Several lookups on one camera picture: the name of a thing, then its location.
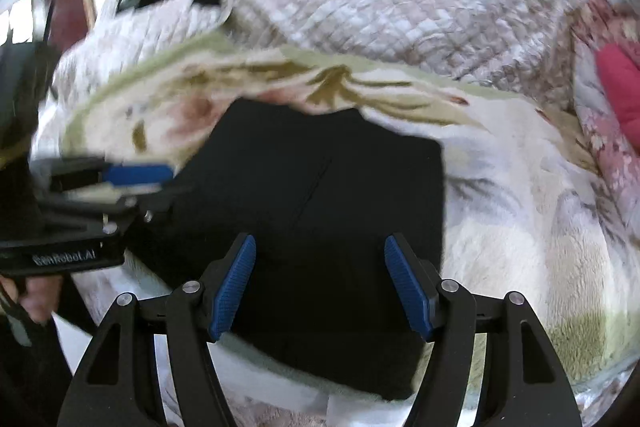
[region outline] metal screw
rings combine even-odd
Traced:
[[[509,294],[509,300],[512,303],[517,304],[518,306],[524,304],[524,296],[522,295],[522,293],[511,292]]]
[[[120,295],[118,295],[116,302],[118,303],[118,306],[126,306],[130,304],[132,300],[133,295],[131,295],[130,293],[121,293]]]
[[[108,223],[104,224],[104,226],[102,227],[102,231],[107,235],[111,235],[118,231],[118,226],[113,221],[109,221]]]
[[[446,292],[455,293],[460,288],[460,285],[453,279],[445,279],[442,281],[442,289]]]
[[[187,281],[182,285],[182,291],[185,293],[196,293],[200,289],[198,281]]]

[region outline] blue gripper pad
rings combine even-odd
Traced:
[[[173,177],[174,170],[169,165],[113,165],[103,172],[102,181],[121,187],[125,185],[164,183],[173,179]]]
[[[220,340],[222,333],[231,329],[254,265],[255,239],[253,235],[248,235],[213,301],[209,334],[214,341]]]
[[[385,241],[385,264],[409,325],[427,341],[433,331],[429,321],[429,301],[393,236],[387,237]]]

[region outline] pink object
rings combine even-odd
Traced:
[[[596,66],[622,133],[640,150],[640,70],[617,44],[596,52]]]

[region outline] human hand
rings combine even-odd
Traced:
[[[18,287],[11,279],[0,276],[0,284],[14,302],[18,302],[27,311],[34,322],[47,322],[52,313],[58,309],[62,275],[28,277],[26,280],[27,292],[23,296],[18,295]]]

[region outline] blue rubber pad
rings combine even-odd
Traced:
[[[249,235],[240,247],[238,255],[213,301],[209,334],[214,341],[220,340],[222,333],[231,329],[254,265],[255,239],[253,235]]]
[[[168,165],[114,165],[102,174],[102,181],[116,187],[125,185],[146,185],[164,183],[174,177],[174,170]]]
[[[385,264],[409,325],[427,341],[433,331],[429,321],[429,301],[393,236],[387,237],[385,241]]]

